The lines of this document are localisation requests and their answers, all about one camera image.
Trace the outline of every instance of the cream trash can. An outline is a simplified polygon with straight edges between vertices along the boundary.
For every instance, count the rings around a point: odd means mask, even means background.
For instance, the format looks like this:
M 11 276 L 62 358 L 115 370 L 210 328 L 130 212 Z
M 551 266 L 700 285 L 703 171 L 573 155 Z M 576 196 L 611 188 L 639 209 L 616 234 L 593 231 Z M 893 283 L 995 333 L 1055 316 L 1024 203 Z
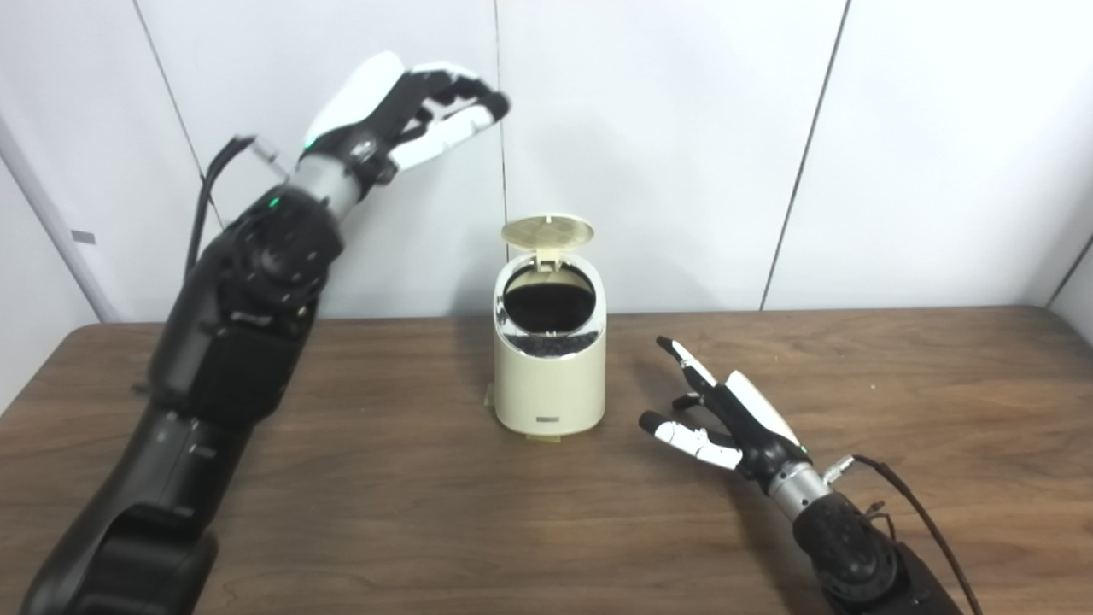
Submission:
M 599 273 L 571 253 L 592 226 L 552 214 L 509 222 L 508 245 L 527 250 L 493 291 L 493 404 L 505 427 L 537 437 L 591 429 L 603 417 L 607 299 Z

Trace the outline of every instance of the cable connector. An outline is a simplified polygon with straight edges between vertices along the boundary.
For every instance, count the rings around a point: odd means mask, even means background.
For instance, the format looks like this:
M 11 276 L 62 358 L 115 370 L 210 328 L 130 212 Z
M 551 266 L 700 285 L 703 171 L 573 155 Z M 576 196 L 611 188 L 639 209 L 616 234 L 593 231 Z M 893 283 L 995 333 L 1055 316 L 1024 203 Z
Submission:
M 847 470 L 854 465 L 854 456 L 846 456 L 845 458 L 838 460 L 831 468 L 828 468 L 823 473 L 823 482 L 825 485 L 831 485 L 843 477 Z
M 289 178 L 289 172 L 278 163 L 277 158 L 280 152 L 277 151 L 277 146 L 273 143 L 267 141 L 260 135 L 255 135 L 255 140 L 250 142 L 250 151 L 254 152 L 259 159 L 266 163 L 270 167 L 270 170 L 281 176 L 282 179 Z

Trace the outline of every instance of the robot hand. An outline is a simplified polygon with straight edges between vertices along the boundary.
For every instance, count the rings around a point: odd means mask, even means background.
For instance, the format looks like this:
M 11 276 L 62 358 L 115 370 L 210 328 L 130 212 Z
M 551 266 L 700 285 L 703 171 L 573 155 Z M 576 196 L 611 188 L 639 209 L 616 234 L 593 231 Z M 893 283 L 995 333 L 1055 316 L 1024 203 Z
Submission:
M 386 51 L 365 61 L 307 129 L 304 155 L 333 154 L 364 182 L 386 184 L 493 126 L 504 94 L 448 62 L 407 70 Z M 371 158 L 378 162 L 362 165 Z
M 704 406 L 720 419 L 730 436 L 692 430 L 653 412 L 642 416 L 643 429 L 702 461 L 759 481 L 764 493 L 784 505 L 790 519 L 800 504 L 788 499 L 783 502 L 777 496 L 787 482 L 801 484 L 811 496 L 827 493 L 819 475 L 811 470 L 811 460 L 797 435 L 744 375 L 734 371 L 725 383 L 719 383 L 680 343 L 658 338 L 657 344 L 679 362 L 684 378 L 694 389 L 694 393 L 672 402 L 672 407 L 682 411 Z
M 682 345 L 667 338 L 657 344 L 679 362 L 694 389 L 677 399 L 682 411 L 702 405 L 729 430 L 730 436 L 692 430 L 647 412 L 638 424 L 662 442 L 706 463 L 733 470 L 759 483 L 792 522 L 794 539 L 809 555 L 827 604 L 838 615 L 959 615 L 960 610 L 921 559 L 904 543 L 873 528 L 881 517 L 877 507 L 860 512 L 831 484 L 850 465 L 850 459 L 878 468 L 908 498 L 938 540 L 967 593 L 973 613 L 978 604 L 955 558 L 933 522 L 910 490 L 883 464 L 868 458 L 846 458 L 823 477 L 812 466 L 808 451 L 786 421 L 740 372 L 719 383 Z

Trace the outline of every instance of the robotic finger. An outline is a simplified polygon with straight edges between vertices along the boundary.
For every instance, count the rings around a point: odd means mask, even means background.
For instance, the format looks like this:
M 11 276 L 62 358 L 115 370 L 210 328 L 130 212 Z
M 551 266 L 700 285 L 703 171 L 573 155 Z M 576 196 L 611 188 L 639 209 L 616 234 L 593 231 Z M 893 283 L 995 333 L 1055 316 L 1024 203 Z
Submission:
M 691 429 L 653 411 L 645 412 L 638 419 L 638 425 L 657 440 L 710 465 L 736 470 L 743 458 L 743 453 L 732 446 L 732 439 L 728 436 L 705 429 Z

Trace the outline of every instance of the wooden table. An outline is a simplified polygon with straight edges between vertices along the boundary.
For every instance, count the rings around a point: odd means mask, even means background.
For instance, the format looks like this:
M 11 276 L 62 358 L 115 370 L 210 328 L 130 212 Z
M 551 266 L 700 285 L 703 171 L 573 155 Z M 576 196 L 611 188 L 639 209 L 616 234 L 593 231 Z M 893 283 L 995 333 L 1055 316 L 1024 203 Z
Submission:
M 322 323 L 215 521 L 198 611 L 828 613 L 773 502 L 638 429 L 684 391 L 657 334 L 749 375 L 819 465 L 890 462 L 987 614 L 1093 610 L 1093 350 L 1046 311 L 612 317 L 607 416 L 560 445 L 483 407 L 489 327 Z M 0 613 L 118 459 L 157 332 L 73 333 L 0 417 Z M 886 500 L 959 592 L 880 477 L 839 486 L 861 507 Z

